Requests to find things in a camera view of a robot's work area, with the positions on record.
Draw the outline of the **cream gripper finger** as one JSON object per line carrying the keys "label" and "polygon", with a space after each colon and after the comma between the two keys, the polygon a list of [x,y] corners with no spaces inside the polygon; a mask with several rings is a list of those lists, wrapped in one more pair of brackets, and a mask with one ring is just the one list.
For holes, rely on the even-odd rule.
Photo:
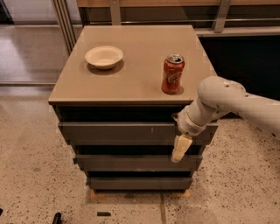
{"label": "cream gripper finger", "polygon": [[187,150],[192,145],[193,139],[188,135],[176,136],[174,140],[174,148],[171,154],[171,161],[178,163],[182,160]]}

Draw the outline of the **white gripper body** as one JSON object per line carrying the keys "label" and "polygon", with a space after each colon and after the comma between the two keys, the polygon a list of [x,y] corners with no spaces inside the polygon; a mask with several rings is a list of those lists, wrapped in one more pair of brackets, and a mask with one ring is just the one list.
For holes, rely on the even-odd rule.
{"label": "white gripper body", "polygon": [[188,106],[184,107],[180,112],[172,114],[171,117],[177,123],[178,130],[182,134],[186,134],[190,137],[198,136],[202,131],[205,130],[206,126],[199,126],[194,123],[188,113]]}

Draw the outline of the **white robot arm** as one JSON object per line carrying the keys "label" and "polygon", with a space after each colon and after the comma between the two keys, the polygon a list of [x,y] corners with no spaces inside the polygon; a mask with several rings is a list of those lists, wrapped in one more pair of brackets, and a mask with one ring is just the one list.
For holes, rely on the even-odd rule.
{"label": "white robot arm", "polygon": [[280,138],[280,101],[250,94],[238,82],[211,76],[199,84],[197,99],[174,116],[180,135],[175,137],[171,161],[180,162],[193,137],[203,132],[211,121],[228,113]]}

